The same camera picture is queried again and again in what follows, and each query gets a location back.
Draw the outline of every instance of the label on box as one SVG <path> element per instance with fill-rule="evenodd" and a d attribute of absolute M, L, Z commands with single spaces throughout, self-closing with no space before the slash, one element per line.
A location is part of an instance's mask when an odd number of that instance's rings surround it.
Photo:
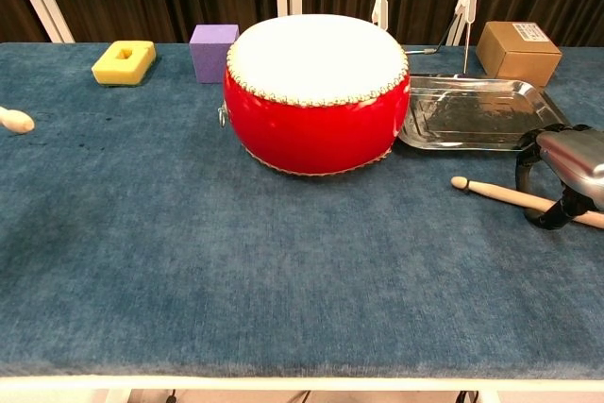
<path fill-rule="evenodd" d="M 513 23 L 525 42 L 548 42 L 549 38 L 544 31 L 536 24 Z"/>

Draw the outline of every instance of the silver tray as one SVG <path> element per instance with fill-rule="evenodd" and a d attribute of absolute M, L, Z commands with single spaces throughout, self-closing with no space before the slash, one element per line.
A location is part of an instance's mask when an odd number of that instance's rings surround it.
<path fill-rule="evenodd" d="M 429 150 L 514 151 L 527 131 L 568 121 L 544 91 L 520 80 L 411 75 L 398 137 Z"/>

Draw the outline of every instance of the drumstick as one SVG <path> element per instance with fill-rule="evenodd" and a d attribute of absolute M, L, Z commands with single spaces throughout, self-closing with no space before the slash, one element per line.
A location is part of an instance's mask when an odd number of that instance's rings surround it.
<path fill-rule="evenodd" d="M 25 112 L 0 106 L 0 125 L 17 134 L 25 134 L 34 127 L 34 121 Z"/>
<path fill-rule="evenodd" d="M 547 211 L 555 203 L 546 198 L 537 197 L 529 193 L 520 193 L 514 189 L 503 188 L 490 183 L 481 183 L 479 181 L 470 181 L 463 176 L 453 176 L 451 184 L 457 189 L 468 189 L 474 193 L 479 193 L 485 197 L 511 203 L 524 208 L 533 208 L 539 211 Z M 604 228 L 604 214 L 593 211 L 587 211 L 585 214 L 573 219 L 586 226 Z"/>

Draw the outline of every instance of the drum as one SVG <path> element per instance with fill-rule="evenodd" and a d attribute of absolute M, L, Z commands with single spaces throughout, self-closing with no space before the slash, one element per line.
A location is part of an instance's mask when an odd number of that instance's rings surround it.
<path fill-rule="evenodd" d="M 389 153 L 410 78 L 388 32 L 347 16 L 302 14 L 248 28 L 228 50 L 223 87 L 223 109 L 252 156 L 318 176 Z"/>

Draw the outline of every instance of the brown box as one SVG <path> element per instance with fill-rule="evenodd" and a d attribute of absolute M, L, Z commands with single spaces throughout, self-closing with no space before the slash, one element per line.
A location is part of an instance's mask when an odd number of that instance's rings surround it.
<path fill-rule="evenodd" d="M 562 52 L 535 23 L 487 23 L 476 54 L 488 77 L 524 80 L 544 87 Z"/>

